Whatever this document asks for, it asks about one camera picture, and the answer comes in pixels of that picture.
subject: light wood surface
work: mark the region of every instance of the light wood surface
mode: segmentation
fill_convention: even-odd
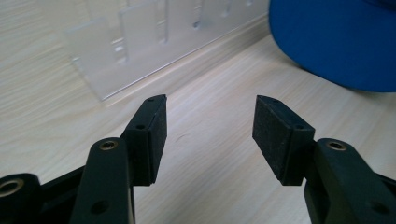
[[[168,138],[157,183],[134,189],[137,223],[310,222],[303,187],[280,186],[251,138],[258,94],[297,112],[316,140],[346,141],[376,172],[396,178],[396,94],[313,76],[270,35],[227,55],[217,47],[233,42],[222,38],[99,102],[35,4],[10,10],[12,2],[0,6],[0,176],[28,172],[45,183],[78,168],[95,141],[120,136],[144,99],[166,93]],[[224,60],[192,66],[215,52]]]

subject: wood grain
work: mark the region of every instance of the wood grain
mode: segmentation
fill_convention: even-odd
[[[346,141],[396,178],[396,94],[313,76],[263,31],[239,30],[99,102],[35,2],[2,1],[0,19],[0,176],[29,172],[45,183],[78,168],[145,98],[166,93],[168,138],[157,183],[135,188],[138,223],[310,223],[303,187],[280,186],[251,138],[258,94],[297,112],[315,139]],[[244,50],[227,51],[241,41]]]

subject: curved blue edge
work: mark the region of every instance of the curved blue edge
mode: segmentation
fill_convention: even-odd
[[[363,0],[272,0],[275,42],[309,72],[362,91],[396,91],[396,10]]]

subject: blue object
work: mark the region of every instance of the blue object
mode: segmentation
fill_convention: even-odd
[[[396,91],[395,0],[272,0],[279,47],[307,71],[353,89]]]

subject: wooden table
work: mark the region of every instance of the wooden table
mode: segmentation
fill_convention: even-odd
[[[138,223],[310,222],[303,187],[282,187],[251,137],[258,94],[288,105],[316,140],[346,141],[396,178],[395,93],[311,75],[270,35],[224,53],[235,33],[100,102],[29,4],[0,9],[0,176],[27,172],[45,183],[78,168],[95,141],[120,136],[144,99],[165,93],[168,138],[156,184],[134,188]],[[251,38],[246,31],[233,41]],[[212,57],[222,60],[205,67]]]

